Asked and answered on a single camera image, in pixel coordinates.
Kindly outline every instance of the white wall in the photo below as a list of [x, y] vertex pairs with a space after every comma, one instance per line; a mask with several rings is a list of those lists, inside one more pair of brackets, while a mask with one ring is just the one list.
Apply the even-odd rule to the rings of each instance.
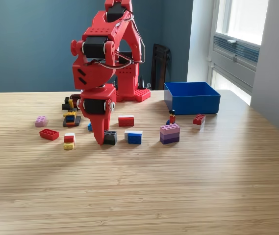
[[279, 0], [269, 0], [251, 106], [279, 128]]
[[188, 82], [207, 81], [214, 0], [194, 0], [190, 33]]

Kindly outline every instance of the red robotic arm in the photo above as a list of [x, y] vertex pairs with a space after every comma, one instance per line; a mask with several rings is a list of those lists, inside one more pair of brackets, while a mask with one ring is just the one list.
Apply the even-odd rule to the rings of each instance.
[[[81, 41], [71, 42], [75, 88], [84, 90], [78, 103], [83, 115], [90, 119], [95, 138], [103, 144], [114, 102], [134, 99], [143, 101], [150, 91], [138, 90], [141, 60], [141, 36], [136, 27], [131, 0], [106, 0], [105, 11], [99, 11]], [[119, 52], [124, 39], [132, 52]], [[118, 92], [106, 82], [116, 74]]]

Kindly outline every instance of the chair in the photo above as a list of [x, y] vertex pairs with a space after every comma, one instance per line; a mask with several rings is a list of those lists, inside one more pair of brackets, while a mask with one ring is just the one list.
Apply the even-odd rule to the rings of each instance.
[[151, 90], [164, 90], [166, 70], [171, 74], [171, 52], [165, 46], [154, 44], [151, 68]]

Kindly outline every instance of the black lego brick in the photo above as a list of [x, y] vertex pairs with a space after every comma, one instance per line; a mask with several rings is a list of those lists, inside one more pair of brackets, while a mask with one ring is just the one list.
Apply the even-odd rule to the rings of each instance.
[[80, 124], [80, 119], [81, 119], [81, 116], [76, 116], [76, 119], [75, 119], [75, 126], [79, 126], [79, 124]]
[[118, 141], [116, 131], [104, 131], [104, 142], [103, 144], [115, 145]]
[[62, 110], [69, 110], [69, 109], [71, 109], [69, 103], [67, 103], [67, 104], [62, 104]]

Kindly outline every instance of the lego brick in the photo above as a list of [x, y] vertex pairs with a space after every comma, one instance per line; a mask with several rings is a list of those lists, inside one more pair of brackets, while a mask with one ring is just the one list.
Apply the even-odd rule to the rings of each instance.
[[127, 141], [130, 144], [141, 144], [142, 140], [143, 140], [142, 134], [129, 133], [127, 137]]
[[81, 119], [81, 116], [76, 116], [76, 119], [75, 119], [75, 126], [79, 126], [79, 124], [80, 124], [80, 119]]
[[74, 143], [76, 143], [76, 136], [75, 136], [75, 133], [66, 133], [65, 135], [64, 135], [64, 137], [65, 136], [73, 136], [74, 137]]
[[56, 140], [59, 137], [59, 133], [57, 131], [49, 130], [49, 129], [44, 129], [39, 132], [39, 135], [42, 138], [48, 139], [50, 141]]
[[74, 136], [64, 136], [64, 143], [75, 143]]
[[70, 105], [71, 109], [74, 108], [74, 103], [73, 103], [72, 99], [69, 99], [69, 105]]
[[48, 124], [48, 120], [46, 116], [39, 116], [35, 121], [36, 127], [44, 127]]
[[63, 126], [75, 126], [75, 122], [66, 122], [66, 117], [63, 120]]
[[75, 115], [67, 115], [65, 116], [66, 122], [75, 122]]
[[104, 142], [103, 144], [115, 145], [118, 141], [116, 131], [104, 131]]
[[192, 123], [192, 127], [198, 130], [201, 130], [204, 127], [205, 121], [201, 125], [196, 125]]
[[201, 125], [206, 119], [206, 116], [203, 114], [198, 114], [193, 120], [193, 124]]
[[62, 104], [62, 110], [69, 110], [70, 108], [70, 104]]
[[177, 124], [165, 125], [160, 127], [160, 133], [167, 135], [180, 132], [180, 127]]
[[74, 143], [64, 143], [63, 144], [63, 148], [64, 150], [68, 150], [68, 149], [74, 149]]
[[167, 140], [164, 140], [160, 137], [160, 142], [162, 144], [169, 144], [169, 143], [175, 143], [175, 142], [179, 142], [179, 137], [176, 137], [176, 138], [172, 138], [172, 139], [167, 139]]
[[179, 132], [173, 134], [167, 134], [167, 135], [164, 135], [160, 132], [160, 138], [162, 138], [163, 140], [173, 139], [177, 137], [179, 137]]
[[134, 126], [134, 115], [119, 116], [119, 126]]
[[91, 122], [88, 124], [88, 131], [92, 131], [92, 125], [91, 125]]
[[143, 134], [142, 131], [125, 131], [125, 132], [124, 132], [124, 138], [125, 138], [126, 141], [128, 140], [128, 135], [129, 135], [130, 133], [133, 133], [133, 134]]

